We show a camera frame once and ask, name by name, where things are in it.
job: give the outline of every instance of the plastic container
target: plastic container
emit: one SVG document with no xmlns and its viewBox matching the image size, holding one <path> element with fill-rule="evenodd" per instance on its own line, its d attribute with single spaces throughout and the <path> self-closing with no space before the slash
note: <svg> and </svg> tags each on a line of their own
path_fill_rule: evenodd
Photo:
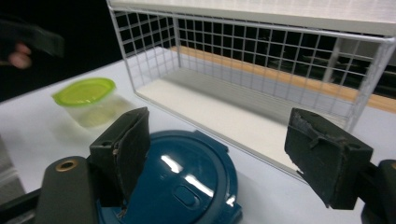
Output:
<svg viewBox="0 0 396 224">
<path fill-rule="evenodd" d="M 116 115 L 114 106 L 114 81 L 104 77 L 86 78 L 74 82 L 52 95 L 82 127 L 104 124 Z"/>
<path fill-rule="evenodd" d="M 153 133 L 128 209 L 100 207 L 100 224 L 235 223 L 242 216 L 228 148 L 200 132 Z"/>
</svg>

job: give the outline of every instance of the wooden edge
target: wooden edge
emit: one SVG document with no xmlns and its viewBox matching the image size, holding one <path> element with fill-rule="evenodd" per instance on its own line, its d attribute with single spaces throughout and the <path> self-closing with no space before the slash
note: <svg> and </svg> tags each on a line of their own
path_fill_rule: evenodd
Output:
<svg viewBox="0 0 396 224">
<path fill-rule="evenodd" d="M 177 47 L 172 47 L 170 48 L 170 50 L 177 51 Z M 277 71 L 272 68 L 267 68 L 252 63 L 241 62 L 236 59 L 227 58 L 198 49 L 191 49 L 181 46 L 179 48 L 179 52 L 198 59 L 231 67 L 233 69 L 243 70 L 257 76 L 271 78 L 273 80 L 280 81 L 296 87 L 308 89 L 311 91 L 318 91 L 320 93 L 337 97 L 349 102 L 354 102 L 359 93 L 357 90 L 348 87 L 343 87 L 333 83 L 325 83 L 311 78 L 295 76 L 290 73 Z M 396 100 L 390 99 L 388 97 L 372 94 L 367 105 L 396 114 Z"/>
</svg>

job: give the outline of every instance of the person's hand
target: person's hand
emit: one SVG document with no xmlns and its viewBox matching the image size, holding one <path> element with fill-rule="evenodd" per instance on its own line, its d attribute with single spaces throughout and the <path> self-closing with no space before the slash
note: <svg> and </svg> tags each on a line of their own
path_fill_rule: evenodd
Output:
<svg viewBox="0 0 396 224">
<path fill-rule="evenodd" d="M 9 54 L 8 62 L 0 62 L 1 65 L 13 65 L 20 69 L 30 67 L 32 60 L 29 55 L 32 51 L 22 43 L 15 45 L 15 51 Z"/>
</svg>

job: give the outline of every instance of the round lid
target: round lid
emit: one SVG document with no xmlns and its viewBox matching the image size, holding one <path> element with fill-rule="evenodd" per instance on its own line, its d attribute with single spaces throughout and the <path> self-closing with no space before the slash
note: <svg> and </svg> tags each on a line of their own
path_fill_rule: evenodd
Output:
<svg viewBox="0 0 396 224">
<path fill-rule="evenodd" d="M 199 132 L 153 134 L 145 168 L 120 222 L 234 222 L 241 207 L 235 202 L 236 173 L 227 151 Z M 110 210 L 102 208 L 102 213 L 114 217 L 120 211 Z"/>
<path fill-rule="evenodd" d="M 53 94 L 56 104 L 63 106 L 91 105 L 114 91 L 114 81 L 104 77 L 93 77 L 72 83 Z"/>
</svg>

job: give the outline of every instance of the table surface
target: table surface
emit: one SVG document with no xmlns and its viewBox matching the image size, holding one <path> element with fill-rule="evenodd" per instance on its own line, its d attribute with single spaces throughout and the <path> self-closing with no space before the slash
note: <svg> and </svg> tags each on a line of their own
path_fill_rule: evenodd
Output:
<svg viewBox="0 0 396 224">
<path fill-rule="evenodd" d="M 152 133 L 197 129 L 135 96 L 122 62 L 22 95 L 0 104 L 0 135 L 26 192 L 40 188 L 45 169 L 54 161 L 68 156 L 87 157 L 90 143 L 111 124 L 82 128 L 53 102 L 53 93 L 85 77 L 113 79 L 117 85 L 116 94 L 122 100 L 120 108 L 124 111 L 147 106 Z M 395 125 L 393 114 L 370 107 L 364 110 L 353 134 L 375 148 L 373 163 L 396 158 L 393 148 L 396 145 Z M 301 180 L 241 149 L 222 143 L 229 146 L 229 155 L 237 170 L 237 201 L 244 213 L 241 223 L 361 223 L 361 201 L 354 211 L 327 209 Z"/>
</svg>

